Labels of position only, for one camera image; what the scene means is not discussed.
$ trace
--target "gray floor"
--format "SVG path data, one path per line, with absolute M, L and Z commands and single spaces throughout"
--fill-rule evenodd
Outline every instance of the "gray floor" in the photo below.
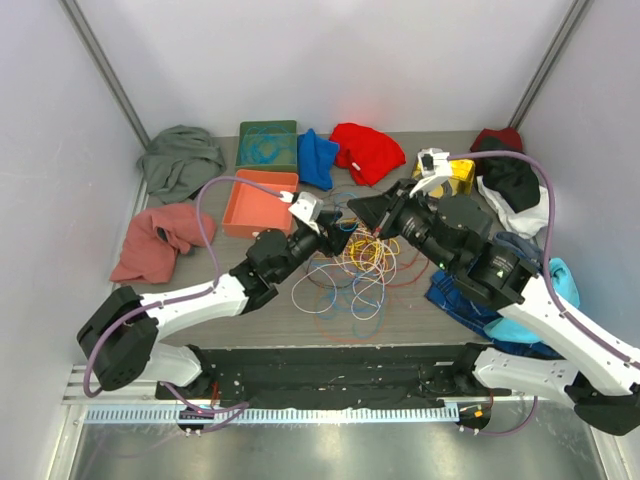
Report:
M 407 164 L 394 170 L 376 185 L 386 189 L 399 179 L 409 176 L 413 159 L 421 148 L 439 147 L 452 153 L 468 151 L 477 132 L 443 133 L 395 133 L 390 134 L 404 149 Z M 236 137 L 219 139 L 227 163 L 235 162 L 238 139 Z M 356 187 L 347 170 L 334 167 L 331 171 L 335 191 L 354 192 L 359 196 L 375 195 L 377 192 L 368 187 Z M 319 197 L 325 192 L 315 188 L 307 189 Z M 220 223 L 231 191 L 230 184 L 216 185 L 207 193 L 203 202 L 204 211 Z M 160 203 L 150 198 L 148 206 Z M 219 254 L 222 268 L 227 271 L 244 259 L 250 240 L 226 237 L 222 229 L 216 233 L 213 242 Z M 411 260 L 415 251 L 403 244 L 403 253 L 399 261 Z M 411 269 L 400 273 L 397 282 L 405 282 L 414 277 L 425 265 L 420 259 Z M 307 346 L 354 344 L 456 344 L 479 341 L 480 338 L 449 318 L 440 309 L 424 298 L 430 285 L 429 278 L 436 271 L 430 266 L 420 281 L 409 287 L 395 289 L 385 302 L 379 316 L 362 322 L 354 319 L 348 311 L 334 311 L 329 316 L 314 316 L 301 313 L 291 303 L 291 285 L 302 274 L 292 275 L 288 281 L 278 287 L 280 295 L 271 303 L 248 315 L 236 318 L 217 319 L 193 328 L 183 330 L 169 337 L 167 343 L 184 345 L 196 344 L 202 348 L 238 347 L 238 346 Z M 212 278 L 213 266 L 204 249 L 198 249 L 192 257 L 180 257 L 174 276 L 165 285 L 136 286 L 140 293 L 162 292 L 182 288 Z M 303 308 L 317 310 L 318 302 L 326 292 L 310 282 L 304 282 L 297 290 L 296 299 Z M 346 301 L 339 305 L 347 307 Z
M 504 431 L 530 402 L 496 402 L 490 428 Z M 564 407 L 542 402 L 521 432 L 474 437 L 450 423 L 232 426 L 173 438 L 173 425 L 89 425 L 73 480 L 603 480 L 593 437 Z M 134 455 L 120 459 L 114 454 Z

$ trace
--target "light blue cloth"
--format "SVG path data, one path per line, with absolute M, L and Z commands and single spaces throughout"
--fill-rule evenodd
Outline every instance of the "light blue cloth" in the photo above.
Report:
M 578 308 L 580 295 L 567 264 L 560 258 L 552 258 L 549 261 L 549 269 L 551 270 L 553 289 L 571 305 Z M 484 327 L 484 331 L 491 338 L 505 342 L 537 343 L 541 341 L 535 333 L 509 318 L 494 320 Z

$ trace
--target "black cloth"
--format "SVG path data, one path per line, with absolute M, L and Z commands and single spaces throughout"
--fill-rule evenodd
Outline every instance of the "black cloth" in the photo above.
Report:
M 473 151 L 488 150 L 519 151 L 492 136 L 484 137 Z M 510 157 L 489 157 L 482 159 L 479 170 L 484 172 L 484 186 L 502 195 L 515 213 L 540 203 L 540 182 L 528 163 Z

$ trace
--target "metal floor panel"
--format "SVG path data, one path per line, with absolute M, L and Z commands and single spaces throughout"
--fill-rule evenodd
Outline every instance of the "metal floor panel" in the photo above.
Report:
M 496 402 L 492 430 L 517 425 L 531 402 Z M 85 425 L 72 480 L 601 480 L 589 428 L 541 402 L 507 438 L 474 437 L 449 423 L 241 425 L 201 438 L 172 438 L 170 425 Z M 141 456 L 116 458 L 114 453 Z

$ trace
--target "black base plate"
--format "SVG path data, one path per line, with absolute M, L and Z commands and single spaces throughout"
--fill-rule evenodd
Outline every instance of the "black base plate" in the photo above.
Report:
M 460 382 L 453 362 L 464 345 L 203 350 L 215 365 L 220 402 L 252 408 L 341 410 L 425 408 L 442 397 L 488 396 L 471 377 Z M 209 398 L 206 394 L 186 398 Z M 509 395 L 509 390 L 494 395 Z M 159 387 L 157 398 L 172 398 Z

